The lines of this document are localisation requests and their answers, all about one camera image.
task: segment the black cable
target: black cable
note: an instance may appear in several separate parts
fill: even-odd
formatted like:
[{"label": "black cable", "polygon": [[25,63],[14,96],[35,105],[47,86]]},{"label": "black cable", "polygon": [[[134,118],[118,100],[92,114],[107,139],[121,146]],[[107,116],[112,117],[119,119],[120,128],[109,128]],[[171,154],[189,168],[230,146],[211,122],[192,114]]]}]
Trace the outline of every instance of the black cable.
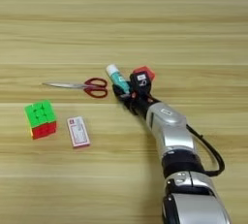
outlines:
[{"label": "black cable", "polygon": [[205,171],[205,173],[208,176],[218,176],[219,174],[221,174],[225,170],[225,162],[221,154],[203,137],[203,135],[200,135],[196,130],[194,130],[188,124],[187,124],[187,129],[211,151],[216,161],[218,162],[219,169],[217,171]]}]

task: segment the wood grain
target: wood grain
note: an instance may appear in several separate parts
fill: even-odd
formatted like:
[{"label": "wood grain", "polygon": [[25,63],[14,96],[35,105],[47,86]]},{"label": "wood grain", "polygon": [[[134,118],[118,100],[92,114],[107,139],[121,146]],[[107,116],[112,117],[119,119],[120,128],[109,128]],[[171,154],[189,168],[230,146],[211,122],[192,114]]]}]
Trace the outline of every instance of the wood grain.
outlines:
[{"label": "wood grain", "polygon": [[[0,0],[0,216],[3,224],[161,222],[155,141],[115,100],[41,85],[128,78],[148,65],[153,94],[223,154],[214,183],[234,224],[247,222],[248,0]],[[52,101],[55,135],[33,142],[23,108]],[[66,119],[92,145],[73,150]],[[214,168],[199,147],[207,168]]]}]

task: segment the small box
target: small box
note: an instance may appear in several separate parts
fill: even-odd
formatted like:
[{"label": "small box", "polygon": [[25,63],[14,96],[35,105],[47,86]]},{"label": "small box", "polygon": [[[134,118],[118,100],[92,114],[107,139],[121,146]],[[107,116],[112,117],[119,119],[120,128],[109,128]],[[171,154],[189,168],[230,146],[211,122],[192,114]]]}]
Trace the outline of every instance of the small box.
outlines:
[{"label": "small box", "polygon": [[73,147],[90,145],[87,130],[81,116],[69,118],[67,125],[72,138]]}]

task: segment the red object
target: red object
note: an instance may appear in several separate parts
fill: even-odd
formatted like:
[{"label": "red object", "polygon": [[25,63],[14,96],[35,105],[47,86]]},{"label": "red object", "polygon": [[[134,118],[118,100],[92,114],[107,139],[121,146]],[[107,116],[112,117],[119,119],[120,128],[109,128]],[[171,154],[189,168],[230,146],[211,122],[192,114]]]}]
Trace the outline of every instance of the red object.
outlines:
[{"label": "red object", "polygon": [[[85,81],[84,84],[88,87],[84,87],[83,90],[91,97],[104,98],[108,96],[108,83],[106,80],[100,78],[92,78],[90,80]],[[94,92],[96,91],[103,92],[103,94],[95,94]]]},{"label": "red object", "polygon": [[48,136],[56,132],[57,123],[56,121],[43,124],[41,126],[32,128],[33,140]]},{"label": "red object", "polygon": [[155,73],[152,72],[147,66],[142,66],[134,70],[133,73],[146,72],[149,75],[150,80],[154,80]]}]

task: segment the red cube face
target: red cube face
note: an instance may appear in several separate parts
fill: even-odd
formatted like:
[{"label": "red cube face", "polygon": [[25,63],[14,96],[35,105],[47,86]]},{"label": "red cube face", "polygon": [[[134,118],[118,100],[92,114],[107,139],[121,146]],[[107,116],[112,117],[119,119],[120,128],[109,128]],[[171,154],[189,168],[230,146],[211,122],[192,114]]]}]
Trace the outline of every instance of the red cube face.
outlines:
[{"label": "red cube face", "polygon": [[51,123],[46,123],[43,124],[39,127],[33,128],[32,132],[33,132],[33,139],[39,139],[41,137],[45,137],[48,136],[50,134],[53,134],[56,132],[56,121],[51,122]]}]

